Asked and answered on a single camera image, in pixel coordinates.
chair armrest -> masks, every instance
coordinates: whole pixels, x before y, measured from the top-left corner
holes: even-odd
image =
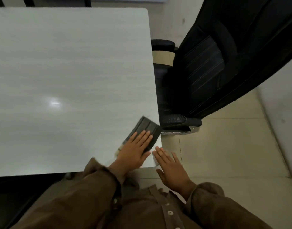
[[[176,44],[169,40],[152,39],[151,48],[153,51],[170,51],[175,52]]]
[[[160,117],[160,126],[172,127],[172,126],[195,126],[200,127],[202,125],[201,119],[188,118],[183,115],[165,115]]]

table surface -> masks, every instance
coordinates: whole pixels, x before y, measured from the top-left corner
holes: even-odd
[[[146,9],[0,8],[0,176],[109,165],[142,115],[159,123]]]

hand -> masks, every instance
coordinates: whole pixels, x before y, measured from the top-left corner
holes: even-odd
[[[159,174],[163,184],[171,190],[178,192],[187,201],[190,194],[195,189],[196,184],[193,183],[188,177],[186,171],[177,158],[177,155],[172,152],[172,159],[163,148],[159,147],[156,147],[156,150],[152,153],[163,170],[157,169],[157,173]]]
[[[150,131],[146,132],[144,130],[137,137],[136,135],[137,132],[129,138],[119,152],[117,159],[109,166],[120,172],[123,176],[134,169],[140,168],[146,158],[151,154],[151,152],[146,152],[142,155],[152,140],[153,136],[150,135]]]

chair backrest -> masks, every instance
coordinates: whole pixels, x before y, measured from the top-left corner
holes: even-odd
[[[181,114],[203,118],[292,59],[292,0],[204,0],[173,63]]]

black office chair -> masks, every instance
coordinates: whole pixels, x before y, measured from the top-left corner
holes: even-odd
[[[257,87],[292,59],[292,0],[204,0],[173,66],[154,64],[163,133],[192,133],[201,119]]]

